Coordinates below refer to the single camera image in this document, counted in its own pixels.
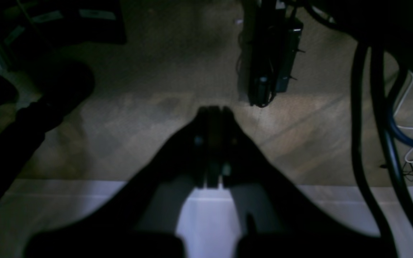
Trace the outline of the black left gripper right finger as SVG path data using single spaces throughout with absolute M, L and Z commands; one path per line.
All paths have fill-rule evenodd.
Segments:
M 316 207 L 264 157 L 228 107 L 212 107 L 212 164 L 229 166 L 223 184 L 241 204 L 264 205 L 258 218 L 246 212 L 238 258 L 388 258 L 390 227 L 368 187 L 363 198 L 379 237 L 347 228 Z

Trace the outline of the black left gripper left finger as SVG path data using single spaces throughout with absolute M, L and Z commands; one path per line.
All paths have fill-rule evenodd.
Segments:
M 113 198 L 87 217 L 28 242 L 26 258 L 183 258 L 176 235 L 186 198 L 204 178 L 213 107 L 199 108 Z

